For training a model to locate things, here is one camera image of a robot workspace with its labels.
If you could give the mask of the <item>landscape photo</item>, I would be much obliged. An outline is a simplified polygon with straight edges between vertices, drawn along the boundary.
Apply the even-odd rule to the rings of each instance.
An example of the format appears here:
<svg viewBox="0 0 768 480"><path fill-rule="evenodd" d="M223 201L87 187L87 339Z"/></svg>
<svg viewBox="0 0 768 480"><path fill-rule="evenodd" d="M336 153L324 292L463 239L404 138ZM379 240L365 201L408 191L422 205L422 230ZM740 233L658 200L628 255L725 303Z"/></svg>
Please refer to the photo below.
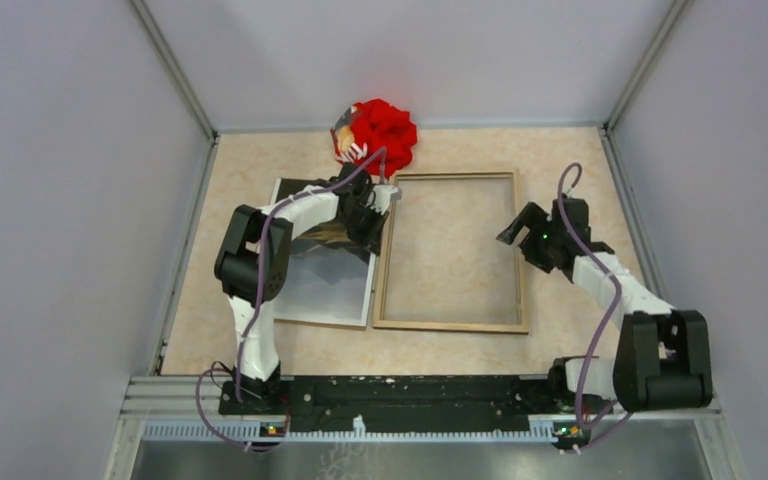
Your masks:
<svg viewBox="0 0 768 480"><path fill-rule="evenodd" d="M277 321L364 328L377 257L337 219L295 235L287 279L272 301Z"/></svg>

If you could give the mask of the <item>wooden picture frame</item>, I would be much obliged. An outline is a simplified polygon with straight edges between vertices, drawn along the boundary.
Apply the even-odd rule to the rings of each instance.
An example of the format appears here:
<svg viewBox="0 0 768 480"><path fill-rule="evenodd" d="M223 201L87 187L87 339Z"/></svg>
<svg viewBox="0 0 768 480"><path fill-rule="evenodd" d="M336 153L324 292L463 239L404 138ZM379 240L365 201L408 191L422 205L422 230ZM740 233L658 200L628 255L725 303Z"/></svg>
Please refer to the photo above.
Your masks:
<svg viewBox="0 0 768 480"><path fill-rule="evenodd" d="M497 239L522 201L519 172L408 172L382 236L376 329L527 335L532 281Z"/></svg>

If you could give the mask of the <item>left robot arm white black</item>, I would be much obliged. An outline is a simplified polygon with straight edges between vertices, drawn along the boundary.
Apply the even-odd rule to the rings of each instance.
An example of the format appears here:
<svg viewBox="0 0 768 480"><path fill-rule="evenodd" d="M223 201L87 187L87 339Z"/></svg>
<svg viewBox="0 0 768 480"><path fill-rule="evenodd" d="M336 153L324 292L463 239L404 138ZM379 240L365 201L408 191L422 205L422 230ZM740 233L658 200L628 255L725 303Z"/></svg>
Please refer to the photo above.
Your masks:
<svg viewBox="0 0 768 480"><path fill-rule="evenodd" d="M400 196L398 187L345 165L337 176L305 181L269 205L233 211L213 272L234 316L235 387L252 410L268 413L281 397L274 303L288 280L293 243L317 234L317 245L379 255L390 207Z"/></svg>

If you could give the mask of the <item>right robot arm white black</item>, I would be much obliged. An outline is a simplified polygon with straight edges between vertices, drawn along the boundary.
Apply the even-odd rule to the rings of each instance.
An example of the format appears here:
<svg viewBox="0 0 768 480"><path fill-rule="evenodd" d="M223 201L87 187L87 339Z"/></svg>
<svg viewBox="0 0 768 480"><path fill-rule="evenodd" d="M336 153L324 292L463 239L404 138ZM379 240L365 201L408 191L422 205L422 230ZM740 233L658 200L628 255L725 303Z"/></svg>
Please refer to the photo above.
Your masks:
<svg viewBox="0 0 768 480"><path fill-rule="evenodd" d="M609 323L619 331L617 350L600 358L594 346L578 357L555 360L546 385L560 412L595 414L616 403L626 412L705 408L714 389L705 317L680 310L649 291L605 242L591 238L589 207L567 195L550 211L529 202L498 241L517 247L527 263L560 271L605 310L592 343Z"/></svg>

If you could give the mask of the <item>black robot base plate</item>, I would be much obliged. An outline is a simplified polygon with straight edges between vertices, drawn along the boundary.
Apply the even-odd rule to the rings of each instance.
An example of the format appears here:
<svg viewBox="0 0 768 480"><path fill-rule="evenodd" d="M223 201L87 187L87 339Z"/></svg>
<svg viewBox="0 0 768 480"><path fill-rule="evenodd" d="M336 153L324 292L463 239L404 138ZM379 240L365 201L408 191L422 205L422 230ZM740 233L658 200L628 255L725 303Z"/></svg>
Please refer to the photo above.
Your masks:
<svg viewBox="0 0 768 480"><path fill-rule="evenodd" d="M222 386L222 415L272 415L293 433L343 432L361 420L371 433L525 432L531 416L574 410L556 374L317 376L282 378L253 394Z"/></svg>

